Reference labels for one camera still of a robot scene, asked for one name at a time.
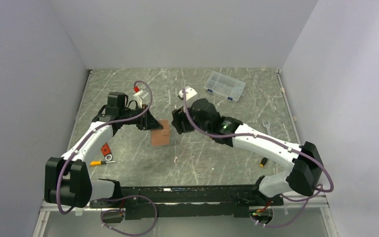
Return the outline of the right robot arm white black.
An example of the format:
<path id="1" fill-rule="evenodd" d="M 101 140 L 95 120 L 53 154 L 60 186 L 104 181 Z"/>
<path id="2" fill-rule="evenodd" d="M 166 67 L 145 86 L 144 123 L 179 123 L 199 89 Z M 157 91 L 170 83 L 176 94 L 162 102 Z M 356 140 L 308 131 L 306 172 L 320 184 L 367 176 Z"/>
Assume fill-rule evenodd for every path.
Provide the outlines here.
<path id="1" fill-rule="evenodd" d="M 258 178 L 252 191 L 256 204 L 264 205 L 285 192 L 311 197 L 318 190 L 323 164 L 313 143 L 301 145 L 273 138 L 238 119 L 220 115 L 207 99 L 196 100 L 188 109 L 175 109 L 172 117 L 179 134 L 197 130 L 216 143 L 248 150 L 284 168 L 280 173 Z"/>

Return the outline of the brown leather card holder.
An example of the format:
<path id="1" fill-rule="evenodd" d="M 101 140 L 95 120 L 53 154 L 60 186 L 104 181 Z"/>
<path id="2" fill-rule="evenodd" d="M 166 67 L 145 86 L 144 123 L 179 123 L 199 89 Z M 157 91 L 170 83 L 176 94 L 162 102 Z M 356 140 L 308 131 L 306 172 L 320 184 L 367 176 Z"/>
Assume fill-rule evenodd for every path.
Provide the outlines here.
<path id="1" fill-rule="evenodd" d="M 170 144 L 170 122 L 168 119 L 159 121 L 162 129 L 151 131 L 151 145 L 165 146 Z"/>

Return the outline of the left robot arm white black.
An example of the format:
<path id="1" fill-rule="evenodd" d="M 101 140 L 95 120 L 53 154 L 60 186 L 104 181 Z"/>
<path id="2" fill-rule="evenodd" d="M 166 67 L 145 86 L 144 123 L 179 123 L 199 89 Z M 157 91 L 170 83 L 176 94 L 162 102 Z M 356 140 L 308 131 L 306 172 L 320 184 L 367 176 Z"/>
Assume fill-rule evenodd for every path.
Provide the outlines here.
<path id="1" fill-rule="evenodd" d="M 44 200 L 70 207 L 85 207 L 102 199 L 109 207 L 122 201 L 121 185 L 113 179 L 91 181 L 88 167 L 100 149 L 124 125 L 139 130 L 160 130 L 162 124 L 150 113 L 146 104 L 128 107 L 128 96 L 122 92 L 108 94 L 107 103 L 92 119 L 87 132 L 66 153 L 50 158 L 45 164 Z"/>

